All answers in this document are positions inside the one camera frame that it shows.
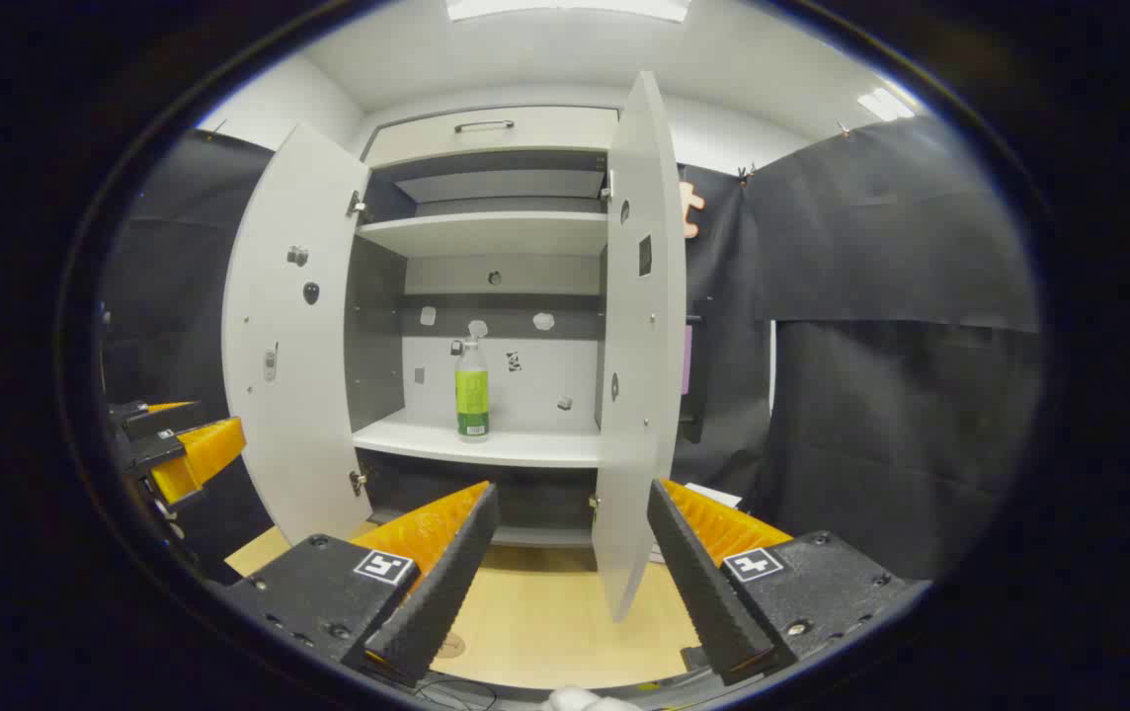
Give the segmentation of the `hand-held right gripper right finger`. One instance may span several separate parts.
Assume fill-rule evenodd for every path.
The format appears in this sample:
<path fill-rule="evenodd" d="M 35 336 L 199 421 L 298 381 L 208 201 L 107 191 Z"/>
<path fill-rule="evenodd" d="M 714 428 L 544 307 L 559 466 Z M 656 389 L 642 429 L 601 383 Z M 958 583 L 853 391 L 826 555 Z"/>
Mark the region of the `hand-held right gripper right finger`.
<path fill-rule="evenodd" d="M 728 684 L 835 651 L 927 592 L 827 530 L 782 532 L 657 480 L 647 523 L 710 669 Z"/>

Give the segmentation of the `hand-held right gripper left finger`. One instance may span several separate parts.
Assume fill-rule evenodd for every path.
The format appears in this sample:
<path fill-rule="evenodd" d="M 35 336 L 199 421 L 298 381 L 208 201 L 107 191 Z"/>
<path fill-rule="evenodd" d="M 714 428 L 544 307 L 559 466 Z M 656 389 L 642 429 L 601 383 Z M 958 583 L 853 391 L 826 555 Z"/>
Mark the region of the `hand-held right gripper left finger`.
<path fill-rule="evenodd" d="M 499 522 L 492 482 L 344 540 L 315 534 L 223 589 L 299 653 L 410 685 L 429 671 Z"/>

